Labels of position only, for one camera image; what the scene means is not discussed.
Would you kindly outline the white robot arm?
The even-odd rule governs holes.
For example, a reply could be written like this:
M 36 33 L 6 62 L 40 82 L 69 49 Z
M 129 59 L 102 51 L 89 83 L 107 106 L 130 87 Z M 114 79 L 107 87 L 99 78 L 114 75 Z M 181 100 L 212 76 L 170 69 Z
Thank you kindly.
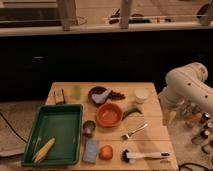
M 164 109 L 174 110 L 189 100 L 213 115 L 213 88 L 205 84 L 207 68 L 199 62 L 172 69 L 166 74 L 166 86 L 159 93 Z

